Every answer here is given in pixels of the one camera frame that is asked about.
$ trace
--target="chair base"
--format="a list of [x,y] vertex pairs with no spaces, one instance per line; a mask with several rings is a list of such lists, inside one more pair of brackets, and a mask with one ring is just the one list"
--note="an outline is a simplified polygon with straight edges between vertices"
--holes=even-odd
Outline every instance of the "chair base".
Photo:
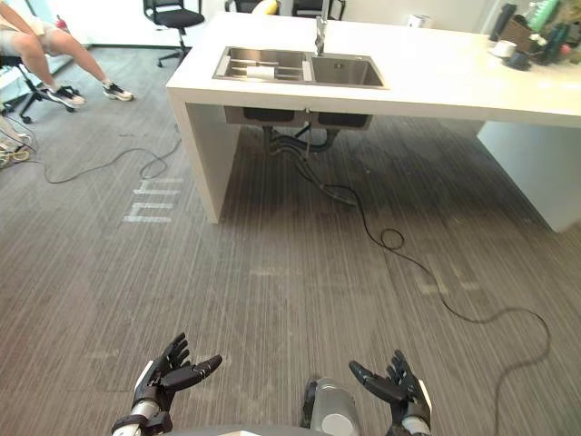
[[180,66],[185,56],[187,56],[188,53],[190,53],[191,48],[185,46],[185,43],[183,42],[182,38],[182,36],[185,35],[185,29],[179,28],[177,30],[180,34],[180,49],[177,50],[176,52],[158,58],[157,66],[159,66],[160,68],[163,67],[162,61],[165,61],[166,59],[178,59],[178,66]]
[[[24,107],[22,108],[22,110],[18,113],[20,115],[20,119],[22,120],[22,122],[24,124],[30,124],[33,120],[30,118],[30,116],[26,115],[26,112],[28,111],[28,109],[30,109],[30,107],[35,103],[35,102],[42,102],[43,100],[46,100],[47,102],[51,102],[51,103],[57,103],[57,104],[62,104],[60,102],[56,102],[55,100],[53,100],[51,97],[48,96],[47,93],[47,89],[38,89],[36,86],[34,86],[34,84],[32,83],[32,81],[28,78],[28,76],[26,75],[25,70],[22,68],[22,66],[19,64],[17,66],[17,68],[20,70],[20,73],[22,74],[26,85],[28,86],[28,89],[30,90],[30,94],[26,97],[26,103],[24,105]],[[66,109],[66,112],[74,112],[74,109],[72,107],[69,107],[65,104],[63,104],[64,108]]]
[[162,56],[157,60],[157,66],[160,68],[163,67],[162,61],[167,59],[178,59],[178,66],[182,63],[183,59],[187,54],[190,53],[190,47],[184,47],[183,49],[177,50],[171,54],[167,54],[166,56]]

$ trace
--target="mug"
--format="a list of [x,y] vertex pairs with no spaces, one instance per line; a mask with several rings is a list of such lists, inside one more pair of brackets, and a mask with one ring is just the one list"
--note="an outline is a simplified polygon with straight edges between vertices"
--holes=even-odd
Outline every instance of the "mug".
[[408,18],[408,27],[426,27],[431,29],[432,19],[427,15],[410,15]]
[[495,47],[490,50],[490,53],[494,56],[507,58],[512,56],[517,50],[517,45],[510,41],[501,40],[498,41]]

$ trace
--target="office chair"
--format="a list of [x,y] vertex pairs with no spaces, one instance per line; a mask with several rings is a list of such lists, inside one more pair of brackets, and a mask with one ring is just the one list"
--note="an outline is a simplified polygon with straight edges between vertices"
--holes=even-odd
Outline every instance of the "office chair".
[[[232,12],[232,4],[236,5],[236,11],[234,12],[242,12],[244,14],[251,14],[254,8],[260,4],[262,0],[226,0],[224,2],[224,11]],[[278,8],[276,10],[275,15],[281,14],[281,2],[276,2]]]
[[[37,88],[36,86],[34,86],[32,80],[30,80],[28,75],[26,75],[26,70],[25,70],[25,67],[23,65],[22,59],[20,57],[18,57],[18,56],[2,56],[0,58],[0,63],[2,65],[8,65],[8,66],[12,66],[13,68],[18,68],[18,71],[20,71],[20,74],[22,75],[22,77],[24,78],[24,80],[26,82],[26,86],[28,86],[28,89],[30,90],[30,94],[28,95],[25,106],[22,108],[22,110],[19,113],[20,119],[22,120],[22,122],[24,124],[30,124],[33,121],[30,118],[30,116],[26,115],[26,112],[28,111],[28,109],[30,109],[30,107],[35,102],[42,102],[43,100],[46,100],[46,101],[51,102],[51,103],[62,104],[61,102],[56,102],[51,97],[49,97],[48,94],[46,93],[46,91],[47,91],[46,88]],[[69,87],[69,89],[72,93],[79,94],[79,92],[76,89],[73,89],[70,87]],[[66,112],[74,112],[73,107],[69,107],[65,104],[63,104],[63,106],[66,109]]]
[[[332,16],[336,11],[335,5],[339,6],[339,16]],[[293,0],[292,2],[292,16],[302,16],[306,18],[314,18],[321,15],[323,9],[323,0]],[[345,12],[345,0],[331,0],[329,3],[329,19],[342,20]]]
[[[178,9],[165,9],[166,6],[178,6]],[[166,59],[178,58],[178,65],[182,63],[183,58],[190,51],[183,43],[185,29],[203,23],[202,0],[198,0],[198,12],[190,11],[183,7],[183,0],[143,0],[143,13],[148,20],[157,25],[163,25],[167,28],[177,29],[180,34],[180,50],[157,60],[157,66],[163,67],[162,61]]]

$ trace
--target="yellow object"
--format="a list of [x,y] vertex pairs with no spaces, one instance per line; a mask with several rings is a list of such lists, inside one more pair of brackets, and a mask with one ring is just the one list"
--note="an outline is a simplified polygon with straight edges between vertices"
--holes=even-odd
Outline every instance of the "yellow object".
[[252,9],[253,14],[261,15],[275,15],[279,10],[279,2],[276,0],[262,0],[254,9]]
[[17,162],[22,162],[28,160],[30,157],[30,153],[26,150],[21,150],[19,152],[0,152],[0,168],[3,166],[7,166],[10,163],[10,160],[15,160]]

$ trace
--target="kitchen sink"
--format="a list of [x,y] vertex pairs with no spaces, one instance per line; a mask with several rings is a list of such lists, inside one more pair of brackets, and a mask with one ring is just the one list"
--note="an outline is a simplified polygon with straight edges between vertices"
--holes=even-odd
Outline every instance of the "kitchen sink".
[[371,59],[324,54],[313,56],[310,64],[317,84],[385,87]]
[[216,79],[388,89],[369,56],[226,47]]
[[[275,84],[326,85],[388,89],[369,56],[226,47],[215,79]],[[283,125],[365,130],[371,115],[307,112],[305,110],[224,106],[229,124]]]
[[[214,76],[254,81],[302,82],[304,80],[304,61],[305,54],[303,52],[227,47]],[[272,77],[252,77],[249,74],[249,71],[260,70],[266,74],[272,73]]]

